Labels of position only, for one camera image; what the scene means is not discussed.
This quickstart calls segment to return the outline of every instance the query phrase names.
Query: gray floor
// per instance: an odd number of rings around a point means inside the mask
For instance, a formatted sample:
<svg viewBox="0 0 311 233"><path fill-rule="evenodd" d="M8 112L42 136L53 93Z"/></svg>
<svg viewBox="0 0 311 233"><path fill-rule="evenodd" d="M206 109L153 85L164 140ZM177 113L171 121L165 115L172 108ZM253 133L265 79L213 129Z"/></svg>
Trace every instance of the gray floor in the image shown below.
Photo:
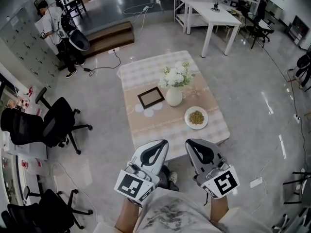
<svg viewBox="0 0 311 233"><path fill-rule="evenodd" d="M170 21L156 24L155 21L160 22L161 18L170 18ZM134 25L136 37L141 23L140 18ZM262 202L253 216L271 227L283 213L292 214L299 209L296 205L283 205L285 200L291 199L293 191L290 185L284 189L282 183L293 179L292 172L299 171L304 165L303 139L300 125L293 118L291 83L284 80L258 43L250 49L252 40L244 38L244 34L241 32L237 36L230 54L224 56L226 44L219 36L224 38L225 33L220 30L212 35L208 54L202 58L206 29L193 29L191 35L183 34L181 26L173 22L172 12L158 12L146 16L140 39L117 54L122 64L180 50L191 54L231 132L230 138L220 147L236 168L241 185L236 194L228 196L229 206L238 206L251 213ZM271 42L266 43L265 48L286 79L286 69L295 67L297 59L304 54L281 31L271 35ZM113 67L117 63L114 55L102 53L88 59L85 67ZM125 167L134 151L121 81L116 75L117 69L100 69L92 77L79 69L69 80L65 79L65 72L60 75L56 97L63 96L73 108L79 108L81 114L76 116L76 121L89 123L94 130L74 133L81 155L77 155L69 144L64 149L49 150L49 162L63 164L76 185L96 205L99 221L113 226L123 201L113 188L120 169ZM310 127L303 116L311 111L310 93L299 90L296 82L293 82L293 88L306 138L306 158L310 163ZM178 173L177 185L181 192L198 203L205 202L205 192L192 180L194 171L187 156L171 161L169 168ZM249 187L261 170L265 179L265 198L263 184ZM73 188L70 179L59 166L55 166L53 173L59 190L68 195ZM92 208L85 195L80 193L76 197L77 208ZM79 221L85 225L85 232L92 232L96 226L95 216L79 217Z"/></svg>
<svg viewBox="0 0 311 233"><path fill-rule="evenodd" d="M148 13L173 10L173 0L93 0L85 4L87 12L83 12L81 19L75 17L75 23L79 29L85 34L96 32L107 27L109 24L116 24L125 18L133 15L124 14L124 10L136 6L125 11L125 13L141 12L147 4L153 8L148 10Z"/></svg>

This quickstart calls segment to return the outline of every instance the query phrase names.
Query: checkered tablecloth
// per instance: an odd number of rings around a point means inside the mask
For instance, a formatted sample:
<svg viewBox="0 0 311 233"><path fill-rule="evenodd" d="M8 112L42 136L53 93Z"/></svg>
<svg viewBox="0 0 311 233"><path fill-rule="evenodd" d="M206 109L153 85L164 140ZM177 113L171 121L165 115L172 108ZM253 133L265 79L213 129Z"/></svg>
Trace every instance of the checkered tablecloth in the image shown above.
<svg viewBox="0 0 311 233"><path fill-rule="evenodd" d="M143 109L137 95L157 86L165 66L174 67L177 61L188 61L190 72L195 73L192 83L183 87L183 101L171 107L166 101ZM219 144L230 137L230 132L215 98L187 51L168 53L120 67L126 111L135 148L150 141L166 139L169 152L166 160L185 155L185 141L189 138L205 139ZM163 96L167 89L159 88ZM207 111L208 124L201 130L193 130L184 121L186 110L200 106Z"/></svg>

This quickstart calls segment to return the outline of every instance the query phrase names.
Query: white vase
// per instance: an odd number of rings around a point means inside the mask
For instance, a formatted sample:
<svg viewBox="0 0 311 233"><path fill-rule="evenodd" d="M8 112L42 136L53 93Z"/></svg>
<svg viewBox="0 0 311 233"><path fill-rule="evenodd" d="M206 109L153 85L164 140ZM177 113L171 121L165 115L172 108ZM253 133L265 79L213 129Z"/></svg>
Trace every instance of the white vase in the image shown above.
<svg viewBox="0 0 311 233"><path fill-rule="evenodd" d="M170 106L177 106L183 99L183 94L179 88L171 87L166 93L166 102Z"/></svg>

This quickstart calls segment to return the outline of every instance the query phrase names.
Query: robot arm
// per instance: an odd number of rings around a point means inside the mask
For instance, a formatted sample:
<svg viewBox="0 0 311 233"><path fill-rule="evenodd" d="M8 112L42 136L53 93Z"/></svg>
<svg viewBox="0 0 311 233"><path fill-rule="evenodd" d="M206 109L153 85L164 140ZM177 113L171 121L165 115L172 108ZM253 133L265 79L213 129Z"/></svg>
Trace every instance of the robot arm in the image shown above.
<svg viewBox="0 0 311 233"><path fill-rule="evenodd" d="M218 147L201 139L188 139L186 151L195 169L194 180L214 199L220 199L240 186L237 173Z"/></svg>
<svg viewBox="0 0 311 233"><path fill-rule="evenodd" d="M126 196L132 203L141 206L160 182L158 174L168 149L167 140L149 142L137 148L131 160L127 162L127 168L121 170L115 191Z"/></svg>

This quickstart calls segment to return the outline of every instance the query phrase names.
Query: black hair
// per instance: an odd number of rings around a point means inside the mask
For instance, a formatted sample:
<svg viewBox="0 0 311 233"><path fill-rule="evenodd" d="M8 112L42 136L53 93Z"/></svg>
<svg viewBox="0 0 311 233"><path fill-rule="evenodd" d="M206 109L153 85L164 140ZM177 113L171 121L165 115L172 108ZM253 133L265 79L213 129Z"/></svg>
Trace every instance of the black hair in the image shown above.
<svg viewBox="0 0 311 233"><path fill-rule="evenodd" d="M48 3L45 0L43 0L38 4L37 9L40 10L40 9L47 8L47 7L48 7Z"/></svg>

